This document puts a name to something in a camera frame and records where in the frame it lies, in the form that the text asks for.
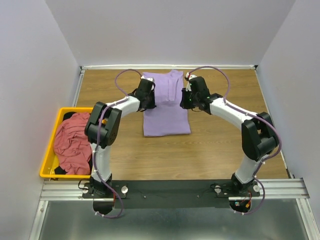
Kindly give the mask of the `purple t shirt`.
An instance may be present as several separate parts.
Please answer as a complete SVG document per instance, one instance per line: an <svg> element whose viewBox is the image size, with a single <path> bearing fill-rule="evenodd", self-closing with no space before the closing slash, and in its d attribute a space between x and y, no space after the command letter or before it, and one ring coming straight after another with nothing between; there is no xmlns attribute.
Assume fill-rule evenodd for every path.
<svg viewBox="0 0 320 240"><path fill-rule="evenodd" d="M147 109L143 113L144 136L189 135L191 128L188 111L180 107L184 87L183 72L144 72L143 76L153 78L155 82L155 108Z"/></svg>

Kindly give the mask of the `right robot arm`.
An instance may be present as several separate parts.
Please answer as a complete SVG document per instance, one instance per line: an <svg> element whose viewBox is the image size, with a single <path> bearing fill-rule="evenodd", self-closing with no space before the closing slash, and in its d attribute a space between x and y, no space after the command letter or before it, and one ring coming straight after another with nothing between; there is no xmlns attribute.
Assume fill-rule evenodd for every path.
<svg viewBox="0 0 320 240"><path fill-rule="evenodd" d="M201 76L190 75L185 79L187 85L182 89L181 108L189 110L197 107L200 111L220 117L240 129L244 158L231 176L231 187L236 193L248 190L263 162L275 148L280 147L280 139L270 115L266 112L247 111L218 93L211 94Z"/></svg>

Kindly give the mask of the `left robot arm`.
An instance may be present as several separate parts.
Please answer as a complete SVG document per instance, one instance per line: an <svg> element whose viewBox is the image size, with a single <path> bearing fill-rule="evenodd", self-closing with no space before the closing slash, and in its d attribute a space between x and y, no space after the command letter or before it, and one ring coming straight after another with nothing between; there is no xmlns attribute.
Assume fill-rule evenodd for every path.
<svg viewBox="0 0 320 240"><path fill-rule="evenodd" d="M90 188L93 194L112 194L110 168L111 146L115 142L123 117L154 109L155 80L141 77L138 87L124 98L110 102L97 102L90 114L84 133L92 149Z"/></svg>

